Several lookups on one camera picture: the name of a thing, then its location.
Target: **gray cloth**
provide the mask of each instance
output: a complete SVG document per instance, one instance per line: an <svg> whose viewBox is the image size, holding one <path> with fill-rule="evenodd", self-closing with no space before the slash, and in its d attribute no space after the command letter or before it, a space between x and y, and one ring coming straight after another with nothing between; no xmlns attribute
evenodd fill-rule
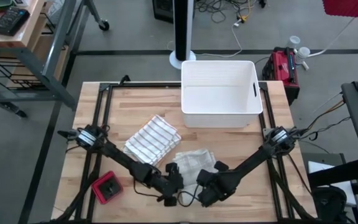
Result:
<svg viewBox="0 0 358 224"><path fill-rule="evenodd" d="M218 170L214 168L216 159L214 154L207 149L199 149L197 151L178 152L173 161L178 164L179 173L183 177L183 185L185 186L183 190L191 194L181 194L182 204L188 205L197 187L198 173L201 169L217 172ZM201 191L202 187L198 187L195 195L197 196Z"/></svg>

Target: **metal rack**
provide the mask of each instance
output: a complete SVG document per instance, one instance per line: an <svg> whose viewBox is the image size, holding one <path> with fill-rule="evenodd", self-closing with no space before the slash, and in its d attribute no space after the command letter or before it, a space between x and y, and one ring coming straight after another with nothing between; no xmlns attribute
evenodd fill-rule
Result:
<svg viewBox="0 0 358 224"><path fill-rule="evenodd" d="M62 6L62 13L56 26L48 24L51 30L50 49L46 54L45 61L39 60L36 55L27 47L0 47L0 53L6 52L14 57L0 57L0 84L7 91L0 91L0 107L8 112L14 113L21 118L27 115L12 102L15 101L62 101L65 105L75 110L77 102L60 82L60 78L54 76L60 59L61 49L69 48L70 54L78 50L84 28L84 18L88 18L89 12L93 15L101 30L108 30L107 21L100 18L93 0L82 0L73 19L72 12L75 10L76 1L65 1ZM9 72L9 67L26 67L32 78L28 79L26 74L15 75Z"/></svg>

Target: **tall black fan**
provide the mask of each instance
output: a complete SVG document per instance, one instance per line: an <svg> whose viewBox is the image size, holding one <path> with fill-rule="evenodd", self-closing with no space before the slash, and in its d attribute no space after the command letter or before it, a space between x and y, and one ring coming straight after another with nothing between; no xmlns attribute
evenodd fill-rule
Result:
<svg viewBox="0 0 358 224"><path fill-rule="evenodd" d="M194 0L173 0L173 25L175 27L175 50L169 62L177 69L185 60L196 60L191 48Z"/></svg>

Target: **butcher block table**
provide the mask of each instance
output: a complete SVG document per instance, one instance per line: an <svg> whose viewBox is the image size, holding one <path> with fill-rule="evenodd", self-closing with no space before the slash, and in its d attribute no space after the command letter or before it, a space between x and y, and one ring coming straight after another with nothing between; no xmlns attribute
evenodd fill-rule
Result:
<svg viewBox="0 0 358 224"><path fill-rule="evenodd" d="M74 119L74 128L84 128L92 123L99 82L84 82ZM290 107L287 103L282 82L267 82L274 118L277 126L293 127ZM165 170L165 164L172 161L175 153L208 149L214 152L217 161L229 167L236 167L251 156L262 144L259 119L245 128L186 128L180 108L179 88L120 88L113 90L108 125L109 139L122 149L125 141L136 133L153 115L158 114L178 129L181 143L168 153L158 165ZM102 120L104 107L101 108ZM264 103L265 120L268 122ZM80 188L86 151L77 148L66 154L62 176L55 199L52 218L62 214ZM297 164L306 183L305 167L299 145L291 156ZM316 216L311 195L302 185L289 158L283 158L291 192L312 216ZM103 157L100 175L112 170L123 186L123 192L109 203L101 205L96 201L92 222L274 222L277 221L266 162L246 175L234 195L223 202L216 202L204 208L197 201L190 207L164 207L154 197L138 195L133 189L133 178L128 170L112 159ZM279 189L283 216L287 217L282 191ZM158 194L136 183L136 190L145 194ZM86 216L90 189L85 197L83 217Z"/></svg>

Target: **red panel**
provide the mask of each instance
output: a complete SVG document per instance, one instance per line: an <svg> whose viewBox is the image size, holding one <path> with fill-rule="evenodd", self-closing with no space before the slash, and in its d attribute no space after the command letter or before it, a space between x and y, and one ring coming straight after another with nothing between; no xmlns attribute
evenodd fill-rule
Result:
<svg viewBox="0 0 358 224"><path fill-rule="evenodd" d="M358 0L323 0L323 4L327 15L358 17Z"/></svg>

